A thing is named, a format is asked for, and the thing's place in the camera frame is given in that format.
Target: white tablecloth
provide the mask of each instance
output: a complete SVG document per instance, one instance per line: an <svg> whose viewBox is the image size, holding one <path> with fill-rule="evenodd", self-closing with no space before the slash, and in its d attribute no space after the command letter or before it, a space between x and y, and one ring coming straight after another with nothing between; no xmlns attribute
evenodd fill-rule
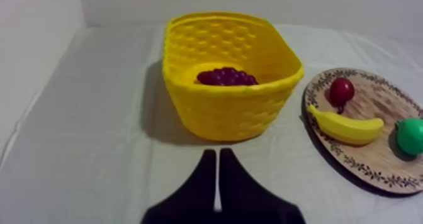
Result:
<svg viewBox="0 0 423 224"><path fill-rule="evenodd" d="M313 76L376 72L423 104L423 43L276 25L305 66L278 118L231 146L307 223L423 223L423 194L387 198L335 171L299 116ZM0 170L0 223L139 223L190 175L205 148L181 126L160 78L162 25L81 30L22 124Z"/></svg>

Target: white wall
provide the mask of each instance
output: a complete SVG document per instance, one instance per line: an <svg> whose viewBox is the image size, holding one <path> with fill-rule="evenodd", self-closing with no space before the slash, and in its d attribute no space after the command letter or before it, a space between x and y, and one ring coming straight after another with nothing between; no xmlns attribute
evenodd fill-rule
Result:
<svg viewBox="0 0 423 224"><path fill-rule="evenodd" d="M197 11L237 11L273 22L423 41L421 0L82 0L89 25L167 21Z"/></svg>
<svg viewBox="0 0 423 224"><path fill-rule="evenodd" d="M0 0L0 149L83 25L81 0Z"/></svg>

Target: banana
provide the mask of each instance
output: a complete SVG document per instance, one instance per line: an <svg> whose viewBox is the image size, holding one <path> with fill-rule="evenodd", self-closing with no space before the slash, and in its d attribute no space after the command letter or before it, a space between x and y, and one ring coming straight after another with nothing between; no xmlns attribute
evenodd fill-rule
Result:
<svg viewBox="0 0 423 224"><path fill-rule="evenodd" d="M321 112L315 106L307 108L316 117L319 128L328 136L351 145L365 145L383 132L383 120L354 120L333 112Z"/></svg>

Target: apple stem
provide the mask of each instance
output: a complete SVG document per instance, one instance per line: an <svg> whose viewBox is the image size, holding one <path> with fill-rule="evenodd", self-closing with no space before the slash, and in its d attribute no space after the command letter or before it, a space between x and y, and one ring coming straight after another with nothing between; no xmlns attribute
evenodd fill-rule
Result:
<svg viewBox="0 0 423 224"><path fill-rule="evenodd" d="M344 106L338 108L338 114L342 114L344 112Z"/></svg>

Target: basket rim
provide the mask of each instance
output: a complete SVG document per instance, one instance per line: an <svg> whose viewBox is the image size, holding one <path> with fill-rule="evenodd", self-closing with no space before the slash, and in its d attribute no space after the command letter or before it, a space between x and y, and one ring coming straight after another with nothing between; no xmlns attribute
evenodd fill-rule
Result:
<svg viewBox="0 0 423 224"><path fill-rule="evenodd" d="M304 67L300 59L298 59L298 57L295 55L295 53L292 51L289 45L287 45L287 47L291 50L295 58L298 60L299 67L298 67L298 70L291 76L286 77L284 79L277 80L277 81L268 82L268 83L260 84L260 85L253 85L253 86L225 87L225 86L209 86L209 85L203 85L203 84L187 84L180 81L176 81L172 77L170 77L168 73L168 67L166 67L166 63L167 63L166 43L167 43L167 36L169 36L170 30L174 26L177 26L189 21L195 21L195 19L197 18L231 18L231 17L242 18L245 21L255 22L255 24L257 24L258 22L263 25L268 25L273 29L273 31L275 31L279 35L279 33L274 29L273 25L269 23L267 20L258 18L255 16L250 16L248 14L231 13L231 12L204 12L204 13L186 14L178 18L174 18L168 23L166 27L164 59L163 59L163 66L162 66L162 73L163 73L163 77L166 84L170 83L172 86L177 87L181 90L185 90L185 91L198 92L198 93L207 94L207 95L214 94L216 96L226 96L226 95L246 96L246 95L267 94L271 92L280 91L282 89L289 89L291 87L294 87L300 81L300 79L304 76Z"/></svg>

